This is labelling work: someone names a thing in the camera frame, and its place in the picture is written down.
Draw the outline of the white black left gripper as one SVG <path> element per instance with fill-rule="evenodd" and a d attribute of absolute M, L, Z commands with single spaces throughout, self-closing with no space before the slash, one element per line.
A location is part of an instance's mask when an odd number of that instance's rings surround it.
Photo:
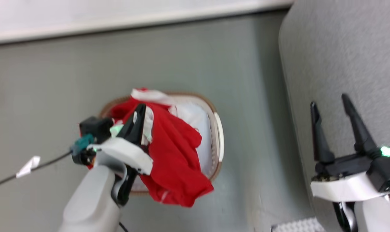
<path fill-rule="evenodd" d="M 119 178 L 114 182 L 111 197 L 120 206 L 128 203 L 137 175 L 150 175 L 152 158 L 142 149 L 146 104 L 139 104 L 116 137 L 102 144 L 92 144 L 95 164 L 110 168 Z"/>

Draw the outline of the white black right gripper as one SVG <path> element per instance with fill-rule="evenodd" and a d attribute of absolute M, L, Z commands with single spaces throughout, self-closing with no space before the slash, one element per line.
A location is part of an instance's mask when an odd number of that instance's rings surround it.
<path fill-rule="evenodd" d="M 373 156 L 377 152 L 377 144 L 372 138 L 367 126 L 356 110 L 348 94 L 343 93 L 341 100 L 345 114 L 351 121 L 354 134 L 354 149 L 358 154 Z M 332 163 L 335 155 L 330 150 L 325 137 L 322 118 L 315 101 L 310 103 L 310 117 L 313 138 L 313 157 L 316 162 Z M 334 181 L 313 181 L 310 184 L 314 197 L 331 202 L 366 201 L 385 195 L 379 193 L 370 182 L 366 172 L 357 173 Z"/>

